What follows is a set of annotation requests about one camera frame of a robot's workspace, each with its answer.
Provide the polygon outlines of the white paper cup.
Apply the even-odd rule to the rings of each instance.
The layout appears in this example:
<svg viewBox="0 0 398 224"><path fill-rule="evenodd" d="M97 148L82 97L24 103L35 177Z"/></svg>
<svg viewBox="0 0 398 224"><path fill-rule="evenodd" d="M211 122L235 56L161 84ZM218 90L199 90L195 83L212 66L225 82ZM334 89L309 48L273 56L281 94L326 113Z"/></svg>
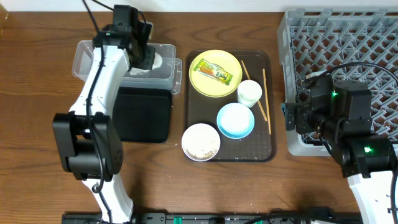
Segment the white paper cup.
<svg viewBox="0 0 398 224"><path fill-rule="evenodd" d="M237 93L238 102L251 108L262 96L262 88L253 80L245 80L238 85Z"/></svg>

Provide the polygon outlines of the light blue bowl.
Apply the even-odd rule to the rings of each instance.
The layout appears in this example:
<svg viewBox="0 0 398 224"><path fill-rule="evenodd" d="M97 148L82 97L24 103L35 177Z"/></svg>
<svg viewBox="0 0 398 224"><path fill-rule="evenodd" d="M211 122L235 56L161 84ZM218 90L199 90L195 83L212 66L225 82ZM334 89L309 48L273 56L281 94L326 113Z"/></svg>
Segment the light blue bowl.
<svg viewBox="0 0 398 224"><path fill-rule="evenodd" d="M230 139L242 139L254 129L253 112L241 103L229 103L218 112L216 124L223 135Z"/></svg>

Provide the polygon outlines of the green snack wrapper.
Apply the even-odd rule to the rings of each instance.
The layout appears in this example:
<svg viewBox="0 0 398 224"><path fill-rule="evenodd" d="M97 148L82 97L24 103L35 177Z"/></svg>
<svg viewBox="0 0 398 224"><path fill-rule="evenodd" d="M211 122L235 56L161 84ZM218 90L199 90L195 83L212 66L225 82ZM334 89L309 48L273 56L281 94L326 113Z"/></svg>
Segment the green snack wrapper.
<svg viewBox="0 0 398 224"><path fill-rule="evenodd" d="M203 58L195 65L193 70L225 85L229 85L233 78L233 75L224 70L221 66L215 63L210 63Z"/></svg>

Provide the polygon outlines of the white round bowl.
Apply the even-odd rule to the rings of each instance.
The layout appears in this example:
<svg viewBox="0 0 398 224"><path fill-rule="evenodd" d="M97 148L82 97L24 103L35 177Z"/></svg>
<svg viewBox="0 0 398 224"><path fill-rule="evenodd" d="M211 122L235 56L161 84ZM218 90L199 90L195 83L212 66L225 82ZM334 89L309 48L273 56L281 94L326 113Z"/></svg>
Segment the white round bowl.
<svg viewBox="0 0 398 224"><path fill-rule="evenodd" d="M214 127L205 123L197 123L185 130L181 146L189 159L205 162L217 155L221 147L221 138Z"/></svg>

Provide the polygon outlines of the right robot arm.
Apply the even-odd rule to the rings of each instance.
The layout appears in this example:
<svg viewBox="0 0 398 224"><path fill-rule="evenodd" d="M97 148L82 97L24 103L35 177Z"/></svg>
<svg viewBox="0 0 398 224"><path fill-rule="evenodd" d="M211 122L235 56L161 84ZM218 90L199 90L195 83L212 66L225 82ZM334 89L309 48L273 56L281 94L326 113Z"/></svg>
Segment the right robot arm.
<svg viewBox="0 0 398 224"><path fill-rule="evenodd" d="M318 134L340 165L363 223L397 223L397 155L387 137L371 130L367 84L319 75L308 88L306 101L282 104L286 130Z"/></svg>

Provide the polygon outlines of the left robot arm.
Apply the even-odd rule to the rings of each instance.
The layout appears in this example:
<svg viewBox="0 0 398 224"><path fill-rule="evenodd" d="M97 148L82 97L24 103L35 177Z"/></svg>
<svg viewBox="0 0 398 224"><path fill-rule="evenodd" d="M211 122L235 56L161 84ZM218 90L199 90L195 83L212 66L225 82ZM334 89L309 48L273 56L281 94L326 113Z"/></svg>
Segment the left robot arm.
<svg viewBox="0 0 398 224"><path fill-rule="evenodd" d="M130 223L133 201L119 172L123 145L113 124L114 103L126 73L148 72L162 57L147 44L153 25L130 5L111 8L113 21L96 29L93 58L84 87L68 113L57 113L52 127L65 172L93 193L100 223Z"/></svg>

